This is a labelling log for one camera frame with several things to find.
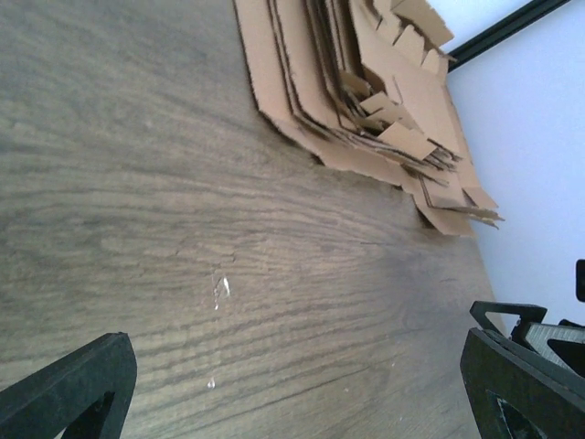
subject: black plastic part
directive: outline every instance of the black plastic part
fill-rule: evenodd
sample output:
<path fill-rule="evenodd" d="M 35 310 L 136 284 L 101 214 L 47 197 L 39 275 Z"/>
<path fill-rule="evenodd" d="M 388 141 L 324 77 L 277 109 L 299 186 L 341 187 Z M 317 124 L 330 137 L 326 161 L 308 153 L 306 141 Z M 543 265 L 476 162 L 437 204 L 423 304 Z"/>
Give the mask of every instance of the black plastic part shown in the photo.
<path fill-rule="evenodd" d="M 454 57 L 449 66 L 449 71 L 461 67 L 466 62 L 481 55 L 489 48 L 492 48 L 505 39 L 512 37 L 516 32 L 538 21 L 543 16 L 551 13 L 558 7 L 565 5 L 570 0 L 533 0 L 522 6 L 520 9 L 510 14 L 495 25 L 489 27 L 479 34 L 462 44 L 449 55 Z"/>
<path fill-rule="evenodd" d="M 585 380 L 569 370 L 473 328 L 461 372 L 483 438 L 585 437 Z"/>
<path fill-rule="evenodd" d="M 473 302 L 469 313 L 475 319 L 482 329 L 494 331 L 496 334 L 502 336 L 503 334 L 495 327 L 495 325 L 487 318 L 486 313 L 498 314 L 512 314 L 520 316 L 520 323 L 512 331 L 512 338 L 516 334 L 522 334 L 525 331 L 525 326 L 528 323 L 542 323 L 542 320 L 547 314 L 547 309 L 536 305 L 521 305 L 521 304 L 498 304 L 495 302 Z M 516 342 L 523 344 L 521 339 L 515 339 Z"/>
<path fill-rule="evenodd" d="M 2 439 L 117 439 L 136 383 L 126 334 L 106 334 L 0 392 Z"/>
<path fill-rule="evenodd" d="M 579 259 L 575 264 L 575 274 L 577 277 L 577 300 L 585 302 L 585 259 Z"/>

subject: white wall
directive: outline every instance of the white wall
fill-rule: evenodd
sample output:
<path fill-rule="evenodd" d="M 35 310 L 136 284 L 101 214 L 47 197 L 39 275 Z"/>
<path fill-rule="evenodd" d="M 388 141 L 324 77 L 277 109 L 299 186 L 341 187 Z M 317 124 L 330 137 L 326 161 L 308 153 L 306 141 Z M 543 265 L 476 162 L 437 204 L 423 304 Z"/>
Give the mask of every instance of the white wall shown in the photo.
<path fill-rule="evenodd" d="M 507 219 L 475 229 L 495 296 L 585 323 L 585 2 L 573 1 L 449 74 L 477 173 Z"/>
<path fill-rule="evenodd" d="M 485 31 L 530 0 L 429 0 L 455 38 L 443 45 L 447 52 Z"/>

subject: wooden floor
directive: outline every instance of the wooden floor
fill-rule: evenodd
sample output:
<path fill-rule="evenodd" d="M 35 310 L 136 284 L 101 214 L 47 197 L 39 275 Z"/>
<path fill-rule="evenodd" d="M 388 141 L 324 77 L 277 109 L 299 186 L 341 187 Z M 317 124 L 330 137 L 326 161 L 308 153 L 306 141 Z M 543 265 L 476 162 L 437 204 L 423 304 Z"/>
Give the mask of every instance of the wooden floor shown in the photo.
<path fill-rule="evenodd" d="M 0 389 L 124 331 L 124 438 L 478 437 L 475 241 L 278 135 L 230 2 L 2 2 L 0 194 Z"/>

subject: white mark on floor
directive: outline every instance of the white mark on floor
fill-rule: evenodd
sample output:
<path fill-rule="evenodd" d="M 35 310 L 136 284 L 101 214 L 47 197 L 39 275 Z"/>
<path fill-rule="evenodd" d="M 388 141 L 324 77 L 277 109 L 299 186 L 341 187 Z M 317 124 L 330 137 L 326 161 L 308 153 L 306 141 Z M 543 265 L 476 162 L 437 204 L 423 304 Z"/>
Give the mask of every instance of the white mark on floor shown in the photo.
<path fill-rule="evenodd" d="M 215 301 L 215 310 L 217 311 L 219 309 L 219 302 L 231 296 L 231 289 L 229 288 L 228 277 L 225 275 L 222 275 L 216 281 L 216 277 L 212 273 L 211 284 L 213 285 L 213 298 Z"/>

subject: cardboard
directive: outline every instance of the cardboard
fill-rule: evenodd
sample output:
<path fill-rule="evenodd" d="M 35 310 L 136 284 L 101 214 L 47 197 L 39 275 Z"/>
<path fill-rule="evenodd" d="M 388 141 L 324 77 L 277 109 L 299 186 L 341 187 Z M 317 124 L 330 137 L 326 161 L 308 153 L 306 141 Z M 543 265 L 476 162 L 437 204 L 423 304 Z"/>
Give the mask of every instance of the cardboard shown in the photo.
<path fill-rule="evenodd" d="M 235 0 L 259 111 L 326 166 L 401 187 L 441 233 L 495 226 L 424 0 Z"/>

